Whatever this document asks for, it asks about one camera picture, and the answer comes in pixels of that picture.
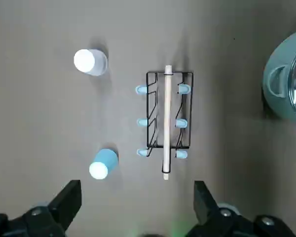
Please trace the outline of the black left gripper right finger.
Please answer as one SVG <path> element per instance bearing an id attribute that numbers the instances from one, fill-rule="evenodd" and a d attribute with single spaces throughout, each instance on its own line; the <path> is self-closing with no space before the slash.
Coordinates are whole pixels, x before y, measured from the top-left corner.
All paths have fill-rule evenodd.
<path id="1" fill-rule="evenodd" d="M 294 237 L 286 223 L 275 216 L 258 215 L 253 221 L 234 209 L 219 206 L 204 181 L 194 182 L 193 208 L 198 223 L 187 237 Z"/>

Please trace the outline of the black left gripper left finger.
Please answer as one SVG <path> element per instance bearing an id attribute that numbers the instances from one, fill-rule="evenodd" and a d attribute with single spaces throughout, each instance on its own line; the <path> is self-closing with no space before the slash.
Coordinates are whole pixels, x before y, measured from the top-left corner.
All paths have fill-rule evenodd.
<path id="1" fill-rule="evenodd" d="M 81 181 L 71 180 L 48 205 L 11 220 L 0 213 L 0 237 L 65 237 L 81 206 Z"/>

